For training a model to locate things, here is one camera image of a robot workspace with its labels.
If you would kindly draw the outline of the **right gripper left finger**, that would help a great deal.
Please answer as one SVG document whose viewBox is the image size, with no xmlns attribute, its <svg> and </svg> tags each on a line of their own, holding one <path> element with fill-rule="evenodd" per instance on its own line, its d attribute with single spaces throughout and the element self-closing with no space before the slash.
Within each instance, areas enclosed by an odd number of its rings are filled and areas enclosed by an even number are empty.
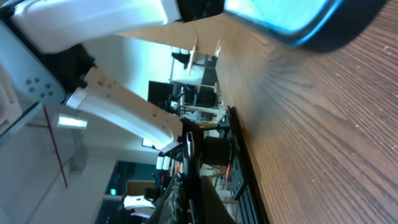
<svg viewBox="0 0 398 224">
<path fill-rule="evenodd" d="M 187 222 L 187 194 L 184 175 L 175 174 L 146 224 L 183 224 Z"/>
</svg>

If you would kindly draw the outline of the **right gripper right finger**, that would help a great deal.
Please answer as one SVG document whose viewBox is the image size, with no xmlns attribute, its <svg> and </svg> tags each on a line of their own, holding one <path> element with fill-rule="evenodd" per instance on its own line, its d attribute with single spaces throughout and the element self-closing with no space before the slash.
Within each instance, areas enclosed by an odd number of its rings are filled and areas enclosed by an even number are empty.
<svg viewBox="0 0 398 224">
<path fill-rule="evenodd" d="M 200 177 L 201 210 L 206 224 L 236 224 L 207 176 Z"/>
</svg>

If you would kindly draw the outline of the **Samsung Galaxy smartphone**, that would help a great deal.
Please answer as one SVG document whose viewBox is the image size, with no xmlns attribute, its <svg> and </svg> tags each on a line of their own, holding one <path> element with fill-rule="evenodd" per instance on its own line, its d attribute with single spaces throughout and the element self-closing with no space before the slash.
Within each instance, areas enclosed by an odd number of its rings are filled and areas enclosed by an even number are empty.
<svg viewBox="0 0 398 224">
<path fill-rule="evenodd" d="M 308 42 L 344 0 L 226 0 L 225 13 L 281 42 Z"/>
</svg>

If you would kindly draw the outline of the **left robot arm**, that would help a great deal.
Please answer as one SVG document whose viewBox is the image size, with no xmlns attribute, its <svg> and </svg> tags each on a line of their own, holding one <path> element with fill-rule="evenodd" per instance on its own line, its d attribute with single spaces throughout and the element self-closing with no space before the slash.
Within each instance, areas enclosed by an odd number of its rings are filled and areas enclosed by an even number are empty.
<svg viewBox="0 0 398 224">
<path fill-rule="evenodd" d="M 223 1 L 9 1 L 1 7 L 1 68 L 26 97 L 99 116 L 157 150 L 199 149 L 203 132 L 100 69 L 83 43 L 110 34 L 221 14 Z"/>
</svg>

